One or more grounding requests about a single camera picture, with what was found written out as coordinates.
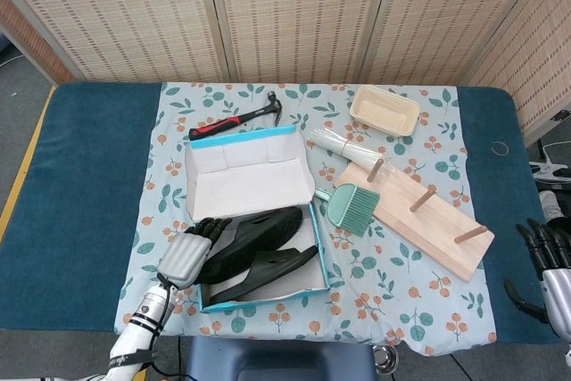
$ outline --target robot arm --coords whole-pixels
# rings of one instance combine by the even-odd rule
[[[177,291],[194,283],[208,252],[230,221],[204,219],[185,233],[175,235],[158,266],[161,284],[146,293],[113,346],[105,381],[130,381],[153,361],[154,340],[174,310]]]
[[[525,239],[540,280],[545,308],[524,301],[509,280],[504,280],[504,288],[519,310],[541,323],[550,323],[562,340],[571,343],[571,236],[532,219],[527,223],[533,233],[521,225],[517,225],[517,231]],[[571,367],[571,350],[566,360]]]

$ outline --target brush bristles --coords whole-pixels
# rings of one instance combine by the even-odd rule
[[[347,207],[340,227],[351,231],[356,236],[364,236],[379,199],[380,196],[376,192],[358,187]]]

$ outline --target woven partition panel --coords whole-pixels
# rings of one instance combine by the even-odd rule
[[[220,81],[203,0],[26,0],[90,80]]]
[[[224,0],[238,79],[347,82],[371,0]]]
[[[455,84],[514,0],[386,0],[362,80]]]
[[[29,24],[11,0],[0,0],[0,23],[12,41],[22,47],[56,84],[74,80],[59,57]]]
[[[525,131],[571,100],[570,64],[571,0],[524,0],[467,83],[511,93]]]

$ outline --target hammer head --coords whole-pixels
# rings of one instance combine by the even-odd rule
[[[282,117],[282,102],[280,102],[277,99],[276,93],[274,93],[273,91],[270,91],[268,93],[268,100],[271,110],[276,114],[276,120],[274,121],[274,126],[277,126],[279,120]]]

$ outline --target hammer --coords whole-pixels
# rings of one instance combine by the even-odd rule
[[[243,115],[238,116],[230,116],[224,120],[219,120],[218,122],[214,122],[211,125],[206,125],[200,128],[191,128],[188,130],[188,139],[189,140],[199,140],[204,137],[213,136],[221,131],[226,131],[227,129],[232,129],[237,127],[240,124],[244,124],[248,120],[252,120],[257,118],[261,115],[265,115],[267,113],[275,113],[276,120],[274,121],[274,125],[277,126],[279,123],[279,119],[282,116],[282,104],[277,99],[276,93],[270,91],[268,93],[268,100],[269,104],[261,109],[258,109],[254,112],[244,113]]]

